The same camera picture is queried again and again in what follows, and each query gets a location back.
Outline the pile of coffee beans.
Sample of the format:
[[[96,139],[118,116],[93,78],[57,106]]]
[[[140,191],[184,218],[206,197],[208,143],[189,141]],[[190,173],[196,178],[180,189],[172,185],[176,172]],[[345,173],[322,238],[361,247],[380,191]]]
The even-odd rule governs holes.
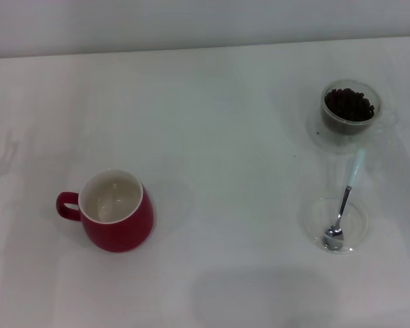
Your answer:
[[[364,93],[350,88],[332,89],[324,101],[330,112],[344,120],[363,122],[374,116],[374,106],[364,97]]]

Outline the steel spoon with blue handle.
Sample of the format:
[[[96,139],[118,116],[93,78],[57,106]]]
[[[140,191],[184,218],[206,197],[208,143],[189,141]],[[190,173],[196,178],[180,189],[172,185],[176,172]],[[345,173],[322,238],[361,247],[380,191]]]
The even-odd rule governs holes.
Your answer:
[[[343,218],[344,209],[346,208],[346,204],[349,199],[349,195],[357,181],[359,170],[362,167],[362,164],[365,159],[366,151],[363,148],[358,148],[354,160],[352,170],[349,174],[347,185],[345,187],[342,201],[339,207],[337,218],[333,225],[328,227],[325,231],[323,242],[326,250],[337,252],[340,251],[344,246],[344,233],[340,226],[341,220]]]

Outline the glass cup of coffee beans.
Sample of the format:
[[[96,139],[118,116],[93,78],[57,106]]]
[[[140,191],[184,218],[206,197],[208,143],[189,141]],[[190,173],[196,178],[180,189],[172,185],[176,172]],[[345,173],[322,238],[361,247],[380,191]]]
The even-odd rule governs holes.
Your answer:
[[[356,135],[341,135],[331,131],[321,118],[320,109],[307,115],[305,125],[309,139],[322,151],[332,154],[352,154],[358,148],[367,148],[387,139],[398,123],[396,111],[383,110],[381,116],[368,127]]]

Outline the red ceramic mug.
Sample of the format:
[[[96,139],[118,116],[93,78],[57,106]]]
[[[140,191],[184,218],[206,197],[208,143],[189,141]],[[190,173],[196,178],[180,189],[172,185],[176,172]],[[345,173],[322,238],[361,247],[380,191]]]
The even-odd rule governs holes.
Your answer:
[[[148,192],[134,175],[111,169],[92,177],[78,193],[62,192],[56,210],[79,221],[97,247],[114,253],[141,245],[152,231],[154,211]]]

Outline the clear glass cup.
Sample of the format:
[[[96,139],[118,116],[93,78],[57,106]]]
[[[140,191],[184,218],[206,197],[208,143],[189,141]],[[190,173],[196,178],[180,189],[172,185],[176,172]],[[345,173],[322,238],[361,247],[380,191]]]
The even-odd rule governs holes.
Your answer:
[[[370,101],[371,105],[374,106],[374,116],[371,119],[363,122],[352,122],[344,120],[330,112],[325,104],[324,97],[332,89],[345,88],[350,88],[355,92],[364,93],[364,97]],[[381,116],[383,110],[387,109],[385,108],[381,97],[376,92],[376,90],[365,83],[352,79],[342,79],[334,81],[333,83],[325,87],[320,99],[320,113],[323,122],[331,131],[337,132],[341,135],[356,135],[362,131],[365,131],[368,127],[372,126],[373,123]]]

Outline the clear glass dish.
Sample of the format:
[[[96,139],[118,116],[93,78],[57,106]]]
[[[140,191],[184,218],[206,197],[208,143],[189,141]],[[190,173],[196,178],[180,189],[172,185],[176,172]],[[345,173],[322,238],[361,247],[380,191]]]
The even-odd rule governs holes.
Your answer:
[[[348,200],[339,217],[341,203],[330,195],[312,200],[302,208],[299,223],[307,238],[320,249],[350,254],[368,235],[368,213],[362,203]]]

